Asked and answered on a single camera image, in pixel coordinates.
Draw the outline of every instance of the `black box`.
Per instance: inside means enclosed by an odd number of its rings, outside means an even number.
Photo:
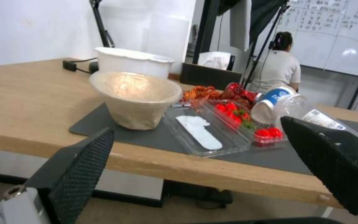
[[[196,86],[213,86],[224,90],[229,83],[239,82],[240,78],[241,74],[237,72],[182,63],[180,82]]]

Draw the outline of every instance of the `gray mat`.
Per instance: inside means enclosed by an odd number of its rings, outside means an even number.
[[[358,122],[341,121],[358,131]],[[105,127],[111,127],[114,130],[115,140],[118,142],[187,154],[163,122],[160,122],[155,129],[148,131],[126,129],[111,118],[105,104],[100,105],[71,126],[69,131],[90,136]],[[282,144],[278,149],[261,150],[253,148],[241,153],[214,157],[214,159],[312,175],[289,142]]]

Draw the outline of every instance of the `wooden table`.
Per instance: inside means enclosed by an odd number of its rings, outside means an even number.
[[[0,150],[48,158],[84,139],[68,128],[102,103],[88,78],[88,74],[64,70],[62,59],[0,66]],[[339,119],[358,121],[358,112],[319,108]],[[107,168],[341,207],[314,176],[120,142],[114,143]]]

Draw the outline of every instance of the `beige bowl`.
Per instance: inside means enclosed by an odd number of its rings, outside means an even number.
[[[89,80],[115,122],[129,129],[155,128],[168,106],[182,97],[177,83],[138,73],[99,71]]]

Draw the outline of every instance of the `plastic food container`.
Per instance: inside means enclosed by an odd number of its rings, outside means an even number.
[[[209,100],[198,105],[191,105],[190,103],[175,104],[168,108],[162,120],[187,152],[202,157],[221,156],[256,148],[268,147],[272,149],[278,143],[287,140],[284,133],[282,138],[255,138],[254,132],[256,129],[268,128],[270,125],[262,125],[251,121],[248,127],[237,126],[233,119],[215,108],[217,104],[225,105],[229,102],[235,103],[231,100]],[[239,104],[236,104],[236,106],[249,113],[247,108]],[[185,116],[185,119],[197,116],[205,120],[205,123],[209,124],[205,126],[205,130],[213,135],[222,144],[222,147],[214,150],[205,148],[197,140],[197,137],[192,135],[178,121],[177,117],[183,116]]]
[[[217,111],[217,109],[215,108],[215,105],[217,105],[217,104],[224,105],[229,102],[236,104],[238,109],[243,110],[243,111],[245,111],[245,113],[250,115],[250,111],[246,107],[239,105],[231,100],[210,100],[204,104],[204,107],[208,108],[210,111],[213,111],[215,116],[218,119],[222,120],[226,125],[233,127],[233,126],[235,126],[233,119],[231,119],[224,113]],[[272,147],[278,145],[278,143],[282,143],[282,142],[285,142],[288,140],[285,133],[281,132],[281,137],[273,138],[273,137],[259,136],[259,135],[256,135],[255,132],[259,129],[270,129],[270,128],[274,128],[274,127],[275,127],[274,124],[262,124],[255,120],[252,120],[252,118],[250,118],[250,121],[247,122],[247,125],[240,126],[240,128],[237,129],[237,132],[242,138],[246,139],[247,142],[250,143],[250,148],[269,147],[271,149]]]
[[[222,146],[217,150],[203,147],[195,137],[177,120],[180,116],[200,117],[209,123],[205,130],[218,140]],[[243,152],[250,148],[250,143],[237,130],[230,128],[222,119],[207,107],[200,106],[197,110],[189,105],[174,105],[165,112],[162,121],[169,128],[172,135],[189,154],[202,157],[221,156]]]
[[[115,122],[129,129],[155,128],[168,106],[182,97],[177,83],[138,73],[98,71],[89,80]]]
[[[168,78],[172,58],[120,48],[97,47],[99,71],[135,72]]]

